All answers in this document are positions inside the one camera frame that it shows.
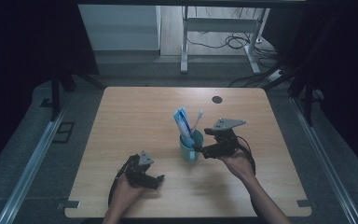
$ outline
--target cup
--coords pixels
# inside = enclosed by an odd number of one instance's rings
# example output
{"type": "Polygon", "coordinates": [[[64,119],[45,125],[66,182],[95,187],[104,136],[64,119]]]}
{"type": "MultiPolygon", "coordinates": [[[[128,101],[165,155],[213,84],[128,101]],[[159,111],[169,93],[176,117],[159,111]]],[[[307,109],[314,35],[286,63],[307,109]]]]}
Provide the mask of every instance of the cup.
{"type": "MultiPolygon", "coordinates": [[[[201,146],[203,145],[203,135],[199,130],[196,130],[193,133],[194,136],[194,145],[195,146],[201,146]]],[[[182,154],[182,158],[187,161],[195,161],[197,157],[199,156],[199,153],[194,150],[193,147],[188,147],[188,144],[184,143],[184,140],[182,138],[182,135],[179,136],[179,144],[180,144],[180,150],[182,154]]]]}

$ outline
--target wooden table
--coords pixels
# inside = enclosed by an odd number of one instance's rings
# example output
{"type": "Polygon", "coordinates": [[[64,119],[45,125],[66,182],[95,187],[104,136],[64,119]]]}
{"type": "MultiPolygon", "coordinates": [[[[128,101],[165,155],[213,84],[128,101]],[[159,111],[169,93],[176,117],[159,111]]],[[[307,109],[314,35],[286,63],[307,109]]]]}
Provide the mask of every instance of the wooden table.
{"type": "MultiPolygon", "coordinates": [[[[157,190],[148,189],[124,217],[254,217],[243,184],[219,160],[194,164],[180,156],[179,130],[173,112],[186,108],[190,124],[202,109],[198,129],[212,128],[219,118],[245,119],[235,127],[252,148],[256,176],[289,217],[305,217],[310,207],[283,141],[269,100],[261,89],[110,87],[103,94],[69,201],[68,217],[103,217],[117,170],[130,155],[145,150],[154,160],[148,175],[165,175],[157,190]],[[212,101],[223,99],[221,104],[212,101]]],[[[215,141],[204,135],[204,145],[215,141]]]]}

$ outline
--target white desk frame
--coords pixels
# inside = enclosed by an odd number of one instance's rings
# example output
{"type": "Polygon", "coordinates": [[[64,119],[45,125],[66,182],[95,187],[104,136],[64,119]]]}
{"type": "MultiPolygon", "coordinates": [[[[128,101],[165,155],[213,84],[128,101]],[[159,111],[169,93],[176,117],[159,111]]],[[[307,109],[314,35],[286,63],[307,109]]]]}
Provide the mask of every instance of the white desk frame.
{"type": "Polygon", "coordinates": [[[189,18],[188,7],[185,7],[183,17],[183,44],[180,70],[187,73],[187,32],[223,32],[223,33],[252,33],[250,45],[245,46],[245,52],[252,66],[254,74],[259,74],[260,69],[255,60],[253,50],[260,32],[266,9],[262,8],[256,20],[249,19],[217,19],[217,18],[189,18]]]}

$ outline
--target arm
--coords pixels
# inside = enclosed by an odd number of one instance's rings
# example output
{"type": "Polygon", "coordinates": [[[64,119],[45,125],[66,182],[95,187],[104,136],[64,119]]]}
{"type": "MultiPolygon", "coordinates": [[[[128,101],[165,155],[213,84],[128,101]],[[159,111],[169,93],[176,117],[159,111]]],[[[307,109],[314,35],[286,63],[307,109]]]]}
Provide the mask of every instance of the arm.
{"type": "Polygon", "coordinates": [[[134,188],[130,185],[125,175],[121,175],[117,188],[112,196],[112,204],[106,211],[103,224],[118,224],[121,215],[129,208],[145,191],[145,188],[134,188]]]}
{"type": "Polygon", "coordinates": [[[256,179],[252,166],[243,151],[238,149],[234,155],[230,157],[220,157],[217,159],[222,161],[228,170],[243,183],[254,201],[255,206],[269,223],[291,223],[284,212],[264,191],[256,179]]]}

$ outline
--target blue and white toothpaste tube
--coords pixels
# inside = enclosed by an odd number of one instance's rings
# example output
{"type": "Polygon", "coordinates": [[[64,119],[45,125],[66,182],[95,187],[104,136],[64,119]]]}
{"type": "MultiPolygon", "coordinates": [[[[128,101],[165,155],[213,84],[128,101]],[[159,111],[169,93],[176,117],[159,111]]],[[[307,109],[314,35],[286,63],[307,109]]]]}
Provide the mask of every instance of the blue and white toothpaste tube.
{"type": "Polygon", "coordinates": [[[180,134],[182,135],[183,144],[186,147],[193,147],[194,137],[191,132],[190,125],[188,125],[187,114],[184,107],[180,107],[173,113],[173,118],[179,128],[180,134]]]}

